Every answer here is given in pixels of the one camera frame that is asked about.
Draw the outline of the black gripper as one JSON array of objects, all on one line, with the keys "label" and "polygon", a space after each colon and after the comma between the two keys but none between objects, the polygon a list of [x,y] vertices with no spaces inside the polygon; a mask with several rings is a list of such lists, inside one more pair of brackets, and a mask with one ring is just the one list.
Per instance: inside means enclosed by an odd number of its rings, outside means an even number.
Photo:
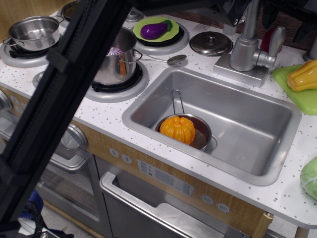
[{"label": "black gripper", "polygon": [[[230,20],[241,19],[251,0],[221,0],[221,10]],[[262,25],[268,29],[276,20],[278,13],[291,16],[302,22],[294,43],[301,42],[308,34],[317,29],[317,2],[315,0],[262,0]]]}]

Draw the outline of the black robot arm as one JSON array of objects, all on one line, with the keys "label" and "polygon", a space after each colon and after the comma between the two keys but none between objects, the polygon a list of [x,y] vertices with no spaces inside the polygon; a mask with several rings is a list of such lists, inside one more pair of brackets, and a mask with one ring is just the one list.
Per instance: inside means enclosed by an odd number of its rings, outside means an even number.
[{"label": "black robot arm", "polygon": [[18,216],[132,8],[146,15],[212,6],[213,0],[84,0],[0,156],[0,222]]}]

